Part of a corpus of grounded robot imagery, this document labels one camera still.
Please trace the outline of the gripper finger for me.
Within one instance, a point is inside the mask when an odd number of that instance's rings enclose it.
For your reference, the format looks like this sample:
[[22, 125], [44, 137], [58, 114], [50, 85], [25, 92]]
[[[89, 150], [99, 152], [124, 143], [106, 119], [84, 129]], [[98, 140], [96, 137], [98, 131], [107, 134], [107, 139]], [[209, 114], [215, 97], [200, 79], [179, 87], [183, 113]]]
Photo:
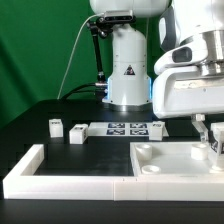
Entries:
[[194, 126], [194, 128], [198, 131], [202, 143], [208, 141], [208, 129], [205, 126], [204, 121], [205, 121], [204, 114], [194, 114], [191, 116], [191, 123]]

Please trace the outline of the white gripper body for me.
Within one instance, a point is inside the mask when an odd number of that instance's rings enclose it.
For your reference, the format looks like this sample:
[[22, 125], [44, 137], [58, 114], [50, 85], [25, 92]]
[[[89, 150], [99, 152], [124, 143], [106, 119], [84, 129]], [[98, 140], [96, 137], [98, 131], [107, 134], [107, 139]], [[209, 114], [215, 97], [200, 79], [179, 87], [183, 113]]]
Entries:
[[196, 66], [170, 68], [153, 83], [153, 112], [158, 118], [224, 112], [224, 75], [203, 77]]

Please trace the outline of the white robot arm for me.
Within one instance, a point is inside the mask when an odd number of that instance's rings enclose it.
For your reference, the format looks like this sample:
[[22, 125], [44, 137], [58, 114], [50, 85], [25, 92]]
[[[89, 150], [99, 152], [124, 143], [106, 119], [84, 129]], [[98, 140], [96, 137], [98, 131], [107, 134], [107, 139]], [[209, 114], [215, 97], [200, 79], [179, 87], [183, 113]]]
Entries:
[[224, 0], [152, 0], [160, 12], [153, 111], [190, 116], [203, 142], [205, 114], [224, 112]]

